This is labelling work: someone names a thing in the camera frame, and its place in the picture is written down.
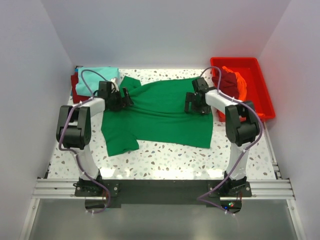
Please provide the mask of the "green t-shirt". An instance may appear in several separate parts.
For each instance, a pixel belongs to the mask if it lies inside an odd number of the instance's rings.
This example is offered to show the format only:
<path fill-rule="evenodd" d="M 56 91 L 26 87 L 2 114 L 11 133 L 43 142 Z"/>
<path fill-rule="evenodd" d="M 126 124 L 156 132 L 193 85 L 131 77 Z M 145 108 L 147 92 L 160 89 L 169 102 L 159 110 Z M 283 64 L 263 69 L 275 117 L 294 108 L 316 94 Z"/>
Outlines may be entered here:
<path fill-rule="evenodd" d="M 185 112 L 186 94 L 194 90 L 192 81 L 186 78 L 142 84 L 125 76 L 120 87 L 127 88 L 133 105 L 103 113 L 101 132 L 107 154 L 112 157 L 138 150 L 139 141 L 210 148 L 212 113 Z"/>

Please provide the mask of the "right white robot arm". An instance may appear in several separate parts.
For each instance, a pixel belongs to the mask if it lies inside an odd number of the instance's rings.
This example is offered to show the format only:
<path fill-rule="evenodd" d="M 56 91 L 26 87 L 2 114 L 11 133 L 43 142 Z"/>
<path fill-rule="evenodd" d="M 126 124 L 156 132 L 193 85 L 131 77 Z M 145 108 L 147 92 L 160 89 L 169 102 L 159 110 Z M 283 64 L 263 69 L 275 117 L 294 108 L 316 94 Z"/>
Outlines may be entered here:
<path fill-rule="evenodd" d="M 184 111 L 192 110 L 208 114 L 215 108 L 225 115 L 225 133 L 230 141 L 229 164 L 224 179 L 199 199 L 222 190 L 227 196 L 235 196 L 247 183 L 246 165 L 253 147 L 262 137 L 263 124 L 253 102 L 228 96 L 216 87 L 209 87 L 204 78 L 192 81 L 194 92 L 186 93 Z"/>

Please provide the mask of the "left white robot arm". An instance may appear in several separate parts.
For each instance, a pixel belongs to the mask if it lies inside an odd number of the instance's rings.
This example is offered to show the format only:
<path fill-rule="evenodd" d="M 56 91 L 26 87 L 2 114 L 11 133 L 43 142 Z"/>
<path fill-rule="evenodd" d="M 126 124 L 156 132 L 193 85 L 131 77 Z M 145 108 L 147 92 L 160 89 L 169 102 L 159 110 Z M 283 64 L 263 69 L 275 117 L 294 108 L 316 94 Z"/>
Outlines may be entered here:
<path fill-rule="evenodd" d="M 56 140 L 59 150 L 70 152 L 75 159 L 79 171 L 75 196 L 108 198 L 111 195 L 91 153 L 91 119 L 107 110 L 117 112 L 133 105 L 126 87 L 117 89 L 111 81 L 100 81 L 87 100 L 60 107 Z"/>

